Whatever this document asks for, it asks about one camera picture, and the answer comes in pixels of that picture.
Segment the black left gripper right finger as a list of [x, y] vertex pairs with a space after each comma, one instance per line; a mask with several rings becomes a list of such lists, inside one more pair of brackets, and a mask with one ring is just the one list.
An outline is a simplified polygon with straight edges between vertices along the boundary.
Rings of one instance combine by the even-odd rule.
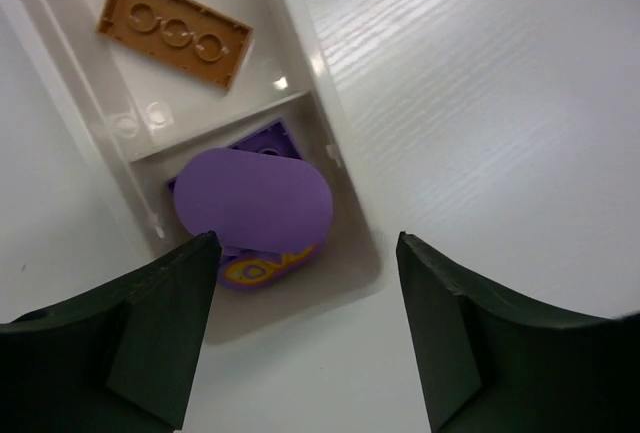
[[639, 317], [530, 298], [413, 234], [396, 258], [434, 432], [635, 432]]

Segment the purple square lego plate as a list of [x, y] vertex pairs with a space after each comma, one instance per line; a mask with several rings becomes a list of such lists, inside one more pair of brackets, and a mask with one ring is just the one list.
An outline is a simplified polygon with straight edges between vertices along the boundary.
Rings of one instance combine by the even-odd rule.
[[303, 161], [304, 158], [283, 120], [276, 120], [241, 138], [230, 146], [210, 148], [192, 158], [167, 185], [174, 192], [176, 184], [198, 186], [203, 175], [205, 186], [214, 181], [243, 178], [252, 167], [278, 166], [280, 160], [265, 160], [261, 156], [273, 156]]

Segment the purple rounded lego brick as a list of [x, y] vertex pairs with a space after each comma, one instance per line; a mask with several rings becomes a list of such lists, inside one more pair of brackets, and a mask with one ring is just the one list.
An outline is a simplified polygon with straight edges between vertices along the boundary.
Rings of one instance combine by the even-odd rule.
[[224, 247], [300, 253], [324, 243], [332, 192], [313, 165], [298, 159], [213, 148], [177, 175], [174, 204], [192, 234], [214, 231]]

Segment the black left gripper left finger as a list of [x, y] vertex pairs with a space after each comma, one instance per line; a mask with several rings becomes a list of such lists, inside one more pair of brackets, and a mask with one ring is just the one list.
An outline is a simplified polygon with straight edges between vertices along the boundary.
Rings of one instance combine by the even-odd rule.
[[216, 234], [202, 234], [2, 324], [2, 431], [182, 429], [220, 255]]

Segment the brown lego plate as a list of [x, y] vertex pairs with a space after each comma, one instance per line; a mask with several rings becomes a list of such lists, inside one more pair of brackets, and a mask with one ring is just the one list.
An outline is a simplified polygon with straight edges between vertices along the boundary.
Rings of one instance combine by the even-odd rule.
[[225, 91], [253, 39], [252, 27], [194, 0], [105, 0], [96, 33]]

